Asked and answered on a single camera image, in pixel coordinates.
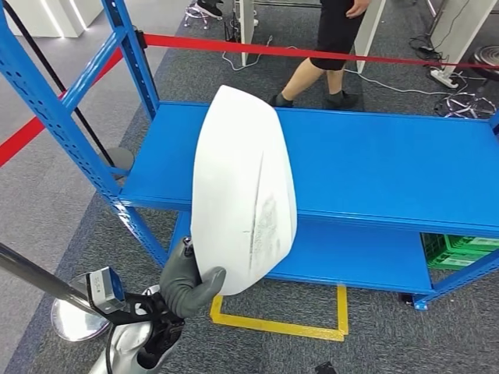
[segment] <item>green crate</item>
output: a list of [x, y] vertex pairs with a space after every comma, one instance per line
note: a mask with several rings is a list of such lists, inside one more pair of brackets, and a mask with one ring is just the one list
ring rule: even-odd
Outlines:
[[499, 248], [499, 239], [476, 238], [474, 236], [445, 235], [445, 240], [454, 249], [474, 249], [478, 251], [491, 252]]
[[459, 270], [467, 267], [467, 265], [471, 265], [486, 254], [486, 252], [481, 252], [479, 254], [444, 252], [432, 261], [428, 261], [428, 267], [432, 269]]
[[468, 246], [455, 248], [447, 235], [421, 234], [421, 239], [428, 266], [433, 269], [459, 270], [495, 249], [493, 246], [480, 250]]

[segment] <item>yellow tape marking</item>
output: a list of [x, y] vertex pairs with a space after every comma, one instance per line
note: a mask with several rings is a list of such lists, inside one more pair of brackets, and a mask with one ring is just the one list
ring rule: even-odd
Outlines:
[[213, 299], [209, 312], [214, 323], [226, 326], [241, 327], [244, 329], [266, 331], [269, 333], [283, 333], [298, 337], [313, 337], [316, 339], [344, 341], [348, 334], [348, 310], [347, 307], [347, 289], [345, 286], [337, 287], [337, 298], [337, 329], [325, 329], [316, 326], [295, 325], [294, 323], [282, 323], [266, 319], [257, 319], [243, 316], [223, 314], [222, 301], [223, 297], [217, 295]]

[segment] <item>white bag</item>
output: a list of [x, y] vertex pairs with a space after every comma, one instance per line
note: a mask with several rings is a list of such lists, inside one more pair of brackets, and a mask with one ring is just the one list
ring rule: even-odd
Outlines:
[[202, 278], [223, 266], [220, 295], [244, 291], [287, 256], [296, 229], [295, 191], [277, 113], [221, 86], [194, 161], [191, 236]]

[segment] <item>shelf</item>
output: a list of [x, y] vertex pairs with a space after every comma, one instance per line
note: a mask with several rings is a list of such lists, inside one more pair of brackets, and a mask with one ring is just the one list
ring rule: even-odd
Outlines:
[[[171, 245], [189, 235], [190, 220], [189, 213], [180, 213]], [[433, 292], [418, 233], [304, 220], [298, 221], [291, 252], [267, 277], [422, 295]]]
[[[120, 197], [189, 211], [204, 104], [162, 103]], [[301, 217], [499, 238], [488, 122], [279, 109]]]

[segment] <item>red barrier rope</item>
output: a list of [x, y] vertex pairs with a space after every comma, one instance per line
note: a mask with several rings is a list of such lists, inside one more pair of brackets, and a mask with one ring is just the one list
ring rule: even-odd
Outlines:
[[[97, 75], [93, 84], [96, 84], [100, 78], [103, 77], [106, 73], [113, 68], [116, 64], [122, 58], [122, 51], [116, 49], [108, 62], [104, 65], [102, 71]], [[63, 92], [59, 96], [60, 99], [65, 93]], [[20, 150], [22, 150], [31, 140], [37, 137], [40, 132], [45, 129], [45, 126], [40, 122], [37, 117], [33, 117], [27, 122], [26, 125], [15, 132], [14, 135], [0, 144], [0, 168], [8, 160], [15, 156]]]
[[273, 55], [286, 57], [315, 57], [315, 58], [328, 58], [334, 60], [347, 60], [347, 61], [366, 61], [366, 62], [382, 62], [388, 64], [405, 64], [405, 65], [425, 65], [425, 66], [455, 66], [458, 68], [482, 68], [488, 70], [499, 69], [499, 66], [470, 64], [470, 63], [451, 63], [451, 62], [435, 62], [424, 61], [414, 58], [392, 58], [392, 57], [378, 57], [378, 56], [358, 56], [348, 55], [343, 53], [332, 53], [313, 51], [309, 49], [294, 49], [285, 47], [272, 47], [259, 44], [241, 44], [232, 43], [228, 41], [217, 41], [213, 39], [199, 39], [195, 37], [171, 37], [167, 35], [153, 35], [144, 34], [146, 43], [149, 46], [168, 47], [180, 49], [194, 49], [198, 51], [211, 51], [211, 52], [236, 52], [236, 53], [250, 53], [252, 55]]
[[[424, 65], [424, 66], [454, 66], [457, 68], [481, 68], [488, 70], [499, 69], [499, 66], [470, 64], [470, 63], [451, 63], [451, 62], [434, 62], [424, 61], [414, 58], [391, 58], [380, 56], [358, 56], [348, 55], [343, 53], [332, 53], [313, 51], [300, 48], [285, 48], [273, 47], [258, 44], [240, 44], [231, 43], [227, 41], [217, 41], [213, 39], [199, 39], [194, 37], [172, 37], [167, 35], [144, 34], [146, 43], [151, 47], [167, 47], [180, 49], [193, 49], [197, 51], [212, 51], [212, 52], [234, 52], [234, 53], [250, 53], [252, 55], [274, 55], [284, 57], [315, 57], [315, 58], [328, 58], [339, 59], [347, 61], [365, 61], [365, 62], [381, 62], [388, 64], [405, 64], [405, 65]], [[103, 68], [102, 71], [95, 79], [94, 84], [97, 83], [106, 73], [109, 72], [122, 58], [119, 49], [116, 50], [111, 58]], [[38, 136], [44, 129], [44, 126], [37, 118], [32, 118], [29, 122], [17, 131], [5, 142], [0, 145], [0, 168], [14, 157], [15, 154], [23, 149], [31, 140]]]

